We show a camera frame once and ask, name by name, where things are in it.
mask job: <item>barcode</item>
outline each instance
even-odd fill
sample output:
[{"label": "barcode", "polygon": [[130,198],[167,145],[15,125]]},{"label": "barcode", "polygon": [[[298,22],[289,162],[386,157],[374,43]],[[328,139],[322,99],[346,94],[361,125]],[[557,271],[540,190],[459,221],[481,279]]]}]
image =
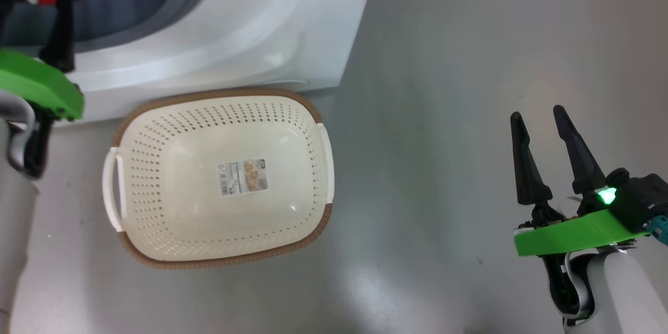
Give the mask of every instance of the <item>barcode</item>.
[{"label": "barcode", "polygon": [[222,196],[229,195],[230,190],[227,188],[227,170],[225,169],[224,164],[218,165],[218,181],[220,183],[220,194]]}]

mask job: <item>brown basket rim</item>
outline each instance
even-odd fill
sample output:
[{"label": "brown basket rim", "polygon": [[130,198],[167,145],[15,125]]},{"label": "brown basket rim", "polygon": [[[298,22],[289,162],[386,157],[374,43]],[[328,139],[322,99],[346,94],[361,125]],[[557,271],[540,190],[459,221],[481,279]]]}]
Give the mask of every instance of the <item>brown basket rim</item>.
[{"label": "brown basket rim", "polygon": [[[322,123],[322,117],[315,109],[315,106],[303,96],[292,91],[281,90],[281,89],[230,89],[230,90],[216,90],[216,91],[205,91],[203,93],[193,93],[186,94],[185,96],[175,96],[168,97],[164,99],[158,99],[157,101],[152,101],[146,103],[142,106],[139,106],[136,110],[132,111],[130,115],[124,118],[121,125],[118,127],[118,130],[115,133],[114,141],[112,142],[112,147],[120,146],[123,134],[126,131],[127,127],[135,120],[139,115],[142,115],[145,112],[155,110],[157,108],[162,108],[163,106],[176,105],[180,103],[201,101],[203,99],[215,99],[215,98],[224,98],[224,97],[248,97],[248,96],[276,96],[276,97],[287,97],[293,99],[294,101],[303,105],[316,123]],[[192,260],[192,261],[161,261],[155,260],[155,258],[150,258],[149,256],[141,253],[132,241],[127,236],[127,232],[118,232],[118,238],[120,239],[121,244],[124,248],[134,257],[136,260],[140,261],[144,265],[148,265],[154,268],[160,269],[192,269],[192,268],[207,268],[207,267],[222,267],[226,265],[236,265],[241,263],[249,263],[251,261],[261,260],[263,258],[269,258],[272,256],[283,255],[291,251],[296,251],[299,248],[307,246],[313,242],[322,231],[325,229],[327,222],[329,222],[329,217],[332,211],[332,204],[325,205],[325,212],[323,217],[320,219],[320,222],[315,227],[313,232],[301,239],[300,241],[293,242],[284,246],[279,246],[277,248],[272,248],[268,250],[263,250],[255,253],[248,253],[248,255],[240,256],[231,256],[224,258],[214,258],[211,260]]]}]

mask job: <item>washing machine drum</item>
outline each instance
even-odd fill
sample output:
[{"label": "washing machine drum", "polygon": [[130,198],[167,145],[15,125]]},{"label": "washing machine drum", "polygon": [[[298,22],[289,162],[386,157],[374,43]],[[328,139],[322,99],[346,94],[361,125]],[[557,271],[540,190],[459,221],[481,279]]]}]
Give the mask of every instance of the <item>washing machine drum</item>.
[{"label": "washing machine drum", "polygon": [[[76,0],[74,39],[77,53],[135,41],[173,24],[199,0]],[[16,4],[5,21],[2,46],[36,55],[50,36],[54,6]]]}]

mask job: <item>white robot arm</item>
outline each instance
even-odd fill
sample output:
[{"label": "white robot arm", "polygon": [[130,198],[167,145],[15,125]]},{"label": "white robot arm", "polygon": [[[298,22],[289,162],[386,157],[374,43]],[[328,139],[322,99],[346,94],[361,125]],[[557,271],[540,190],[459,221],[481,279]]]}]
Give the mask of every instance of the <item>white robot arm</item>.
[{"label": "white robot arm", "polygon": [[[518,255],[537,256],[544,263],[566,332],[668,333],[665,307],[626,251],[639,236],[651,235],[668,245],[668,184],[656,174],[631,178],[623,168],[605,177],[562,106],[554,107],[554,119],[568,149],[573,191],[582,199],[572,218],[549,206],[552,192],[536,168],[522,116],[513,113],[518,203],[534,205],[532,220],[515,232]],[[571,258],[589,249],[598,255]]]}]

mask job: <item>gray robot arm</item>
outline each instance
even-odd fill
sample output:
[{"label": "gray robot arm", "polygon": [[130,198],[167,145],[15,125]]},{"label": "gray robot arm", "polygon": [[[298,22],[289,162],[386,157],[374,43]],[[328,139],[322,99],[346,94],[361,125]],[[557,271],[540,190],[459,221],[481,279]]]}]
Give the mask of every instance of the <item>gray robot arm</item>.
[{"label": "gray robot arm", "polygon": [[[8,154],[9,125],[0,121],[0,156]],[[0,158],[0,334],[9,332],[14,296],[27,262],[35,184]]]}]

